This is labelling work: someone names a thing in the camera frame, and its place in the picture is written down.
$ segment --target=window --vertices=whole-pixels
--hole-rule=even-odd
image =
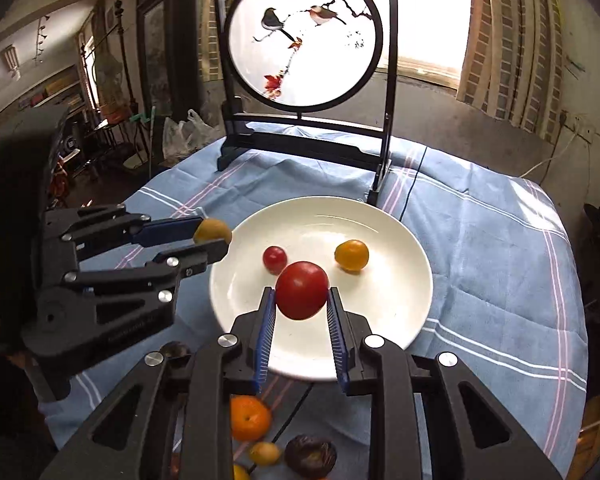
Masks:
[[[93,52],[93,36],[89,38],[89,41],[84,45],[84,53],[86,54],[85,64],[87,65],[87,79],[89,80],[89,85],[91,86],[91,92],[87,92],[89,95],[89,99],[93,96],[93,101],[91,105],[94,108],[100,107],[100,103],[98,102],[98,87],[96,86],[96,73],[95,73],[95,61],[96,61],[96,53]]]
[[[388,57],[389,0],[374,0]],[[458,88],[469,31],[471,0],[398,0],[398,73]]]

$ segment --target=light fixture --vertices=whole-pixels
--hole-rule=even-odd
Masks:
[[[9,72],[11,72],[11,77],[13,77],[16,81],[20,79],[20,62],[18,61],[18,53],[12,44],[2,51],[2,60],[7,66]]]
[[[36,55],[33,58],[33,61],[38,61],[38,57],[44,52],[44,49],[40,48],[40,45],[42,45],[45,42],[47,35],[42,34],[42,31],[46,27],[45,25],[42,25],[42,18],[48,20],[49,15],[46,14],[45,16],[42,16],[38,19],[38,30],[36,31]]]

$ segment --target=round painting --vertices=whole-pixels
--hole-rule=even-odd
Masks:
[[[235,71],[282,109],[324,109],[350,97],[382,49],[372,0],[237,0],[227,31]]]

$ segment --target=brown fruit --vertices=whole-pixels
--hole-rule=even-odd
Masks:
[[[285,447],[286,464],[309,480],[327,476],[337,458],[336,447],[330,441],[316,436],[295,436]]]

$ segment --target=black frame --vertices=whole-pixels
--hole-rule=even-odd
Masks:
[[[243,84],[245,91],[273,108],[287,110],[294,113],[294,116],[282,116],[275,114],[245,114],[242,108],[242,100],[236,96],[234,91],[234,82],[232,75],[237,77],[239,82],[242,77],[237,73],[228,49],[228,32],[230,20],[235,12],[235,7],[241,0],[235,0],[227,14],[224,0],[215,0],[216,25],[218,27],[218,40],[220,47],[220,60],[222,65],[223,84],[225,102],[222,104],[222,118],[226,131],[226,140],[221,148],[221,154],[218,158],[218,171],[225,170],[231,162],[238,156],[250,149],[258,149],[269,152],[286,153],[289,155],[307,156],[318,160],[328,162],[337,162],[355,168],[373,171],[375,173],[372,187],[369,190],[366,202],[376,205],[378,195],[384,183],[384,178],[388,173],[390,160],[390,141],[391,131],[394,122],[395,109],[395,89],[397,85],[397,65],[398,65],[398,0],[389,0],[389,63],[387,69],[386,100],[384,104],[384,123],[382,129],[373,128],[363,124],[345,123],[342,121],[322,120],[315,118],[303,118],[302,114],[318,110],[325,110],[337,104],[341,104],[354,94],[356,94],[368,82],[369,78],[376,69],[373,63],[369,65],[366,72],[369,75],[363,75],[363,78],[348,92],[341,97],[323,105],[311,107],[290,107],[272,102],[262,95],[257,94],[247,84]],[[377,7],[371,1],[368,4],[370,12],[373,9],[377,12]],[[380,43],[380,52],[382,51],[383,34],[376,35],[376,50],[378,42]],[[291,137],[281,134],[268,132],[254,132],[246,124],[249,121],[259,121],[264,123],[283,123],[296,126],[321,127],[336,130],[339,132],[364,135],[382,139],[379,155],[372,153],[363,153],[355,146],[347,146],[328,140],[307,139],[305,137]]]
[[[151,95],[146,75],[144,48],[144,15],[164,2],[164,47],[171,94],[171,117],[174,121],[187,120],[190,108],[200,111],[198,92],[198,28],[196,27],[196,0],[136,0],[136,31],[138,64],[144,112],[151,111]]]
[[[341,96],[332,99],[331,101],[327,101],[325,103],[311,105],[311,106],[293,106],[293,105],[285,105],[279,103],[277,101],[273,101],[271,99],[267,99],[260,92],[257,92],[255,89],[249,85],[244,78],[238,72],[238,69],[235,66],[234,59],[231,55],[231,50],[229,49],[229,34],[231,33],[231,23],[234,18],[234,14],[240,2],[242,0],[234,0],[229,8],[229,12],[226,16],[226,21],[224,29],[222,31],[222,35],[225,37],[224,41],[220,42],[220,52],[221,56],[226,59],[227,65],[229,69],[231,69],[231,74],[238,80],[240,86],[245,89],[253,98],[257,99],[263,104],[267,106],[271,106],[272,108],[276,108],[283,112],[291,112],[294,114],[301,113],[307,114],[311,112],[321,112],[322,110],[328,110],[329,108],[333,108],[343,102],[351,99],[355,94],[357,94],[364,85],[371,79],[371,76],[374,74],[376,67],[378,66],[378,62],[380,61],[380,57],[382,56],[382,41],[384,40],[382,33],[382,19],[380,17],[380,11],[376,7],[376,4],[373,0],[364,0],[366,7],[369,9],[369,13],[372,16],[372,21],[374,22],[374,27],[376,28],[376,42],[374,44],[374,53],[371,57],[371,61],[369,62],[369,66],[366,67],[365,73],[363,73],[362,77],[360,77],[359,81],[353,85],[349,90],[347,90]]]

